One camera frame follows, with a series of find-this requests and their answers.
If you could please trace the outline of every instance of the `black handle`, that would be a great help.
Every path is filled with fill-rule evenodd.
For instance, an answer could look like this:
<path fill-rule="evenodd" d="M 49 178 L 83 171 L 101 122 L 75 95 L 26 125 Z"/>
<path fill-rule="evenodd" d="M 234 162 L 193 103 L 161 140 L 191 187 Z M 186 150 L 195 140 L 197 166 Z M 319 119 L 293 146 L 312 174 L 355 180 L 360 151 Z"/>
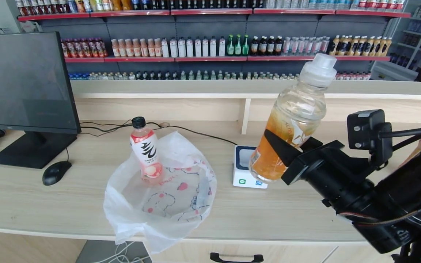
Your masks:
<path fill-rule="evenodd" d="M 210 253 L 210 260 L 218 262 L 218 263 L 261 263 L 264 261 L 262 255 L 254 255 L 253 261 L 227 261 L 222 260 L 219 256 L 219 253 L 211 252 Z"/>

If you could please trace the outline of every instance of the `computer monitor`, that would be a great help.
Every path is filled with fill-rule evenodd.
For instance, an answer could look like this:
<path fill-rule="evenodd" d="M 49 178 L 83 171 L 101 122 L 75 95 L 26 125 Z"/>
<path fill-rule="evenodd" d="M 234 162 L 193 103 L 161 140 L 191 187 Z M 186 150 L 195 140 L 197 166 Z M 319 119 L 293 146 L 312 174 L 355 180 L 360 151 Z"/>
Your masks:
<path fill-rule="evenodd" d="M 0 129 L 25 131 L 0 164 L 38 169 L 80 133 L 58 32 L 0 35 Z"/>

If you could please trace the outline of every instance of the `white bottle cap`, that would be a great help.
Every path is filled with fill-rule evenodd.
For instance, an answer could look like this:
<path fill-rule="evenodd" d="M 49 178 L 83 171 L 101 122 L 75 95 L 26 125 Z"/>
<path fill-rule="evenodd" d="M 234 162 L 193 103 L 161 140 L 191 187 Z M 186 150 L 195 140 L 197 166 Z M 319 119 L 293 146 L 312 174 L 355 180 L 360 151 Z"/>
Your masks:
<path fill-rule="evenodd" d="M 327 88 L 337 74 L 334 69 L 336 61 L 337 58 L 333 56 L 317 54 L 313 61 L 306 62 L 303 66 L 300 80 L 318 88 Z"/>

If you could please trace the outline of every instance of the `plastic bag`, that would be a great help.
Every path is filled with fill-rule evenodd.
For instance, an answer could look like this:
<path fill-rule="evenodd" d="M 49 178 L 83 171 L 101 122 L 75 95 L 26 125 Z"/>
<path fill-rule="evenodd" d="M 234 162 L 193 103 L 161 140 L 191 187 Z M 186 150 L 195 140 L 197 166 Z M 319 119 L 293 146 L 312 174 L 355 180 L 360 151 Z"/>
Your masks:
<path fill-rule="evenodd" d="M 139 161 L 132 153 L 109 179 L 103 202 L 116 244 L 142 232 L 151 254 L 197 228 L 209 215 L 217 189 L 204 155 L 177 131 L 159 139 L 158 153 L 164 166 L 159 185 L 142 182 Z"/>

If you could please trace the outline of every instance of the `floor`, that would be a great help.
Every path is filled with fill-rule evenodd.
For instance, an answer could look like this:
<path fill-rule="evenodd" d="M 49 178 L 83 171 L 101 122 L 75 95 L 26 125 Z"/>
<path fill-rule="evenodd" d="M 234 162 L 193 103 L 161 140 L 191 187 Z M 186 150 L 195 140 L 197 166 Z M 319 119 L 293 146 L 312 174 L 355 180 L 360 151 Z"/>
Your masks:
<path fill-rule="evenodd" d="M 124 248 L 124 246 L 124 244 L 120 245 L 120 247 L 118 248 L 118 252 L 121 251 Z M 89 240 L 82 249 L 79 258 L 77 258 L 76 263 L 92 263 L 104 260 L 105 258 L 108 258 L 115 254 L 116 247 L 117 245 L 115 245 L 114 241 Z M 145 249 L 142 242 L 136 242 L 130 245 L 128 247 L 128 252 L 126 255 L 130 262 L 132 262 L 133 258 L 137 256 L 139 258 L 144 258 L 145 256 L 148 256 L 147 250 Z M 120 261 L 115 260 L 112 261 L 112 263 L 120 263 L 121 260 L 123 262 L 127 262 L 126 260 L 120 258 Z M 150 258 L 147 258 L 144 260 L 144 263 L 152 263 L 152 261 L 150 260 Z"/>

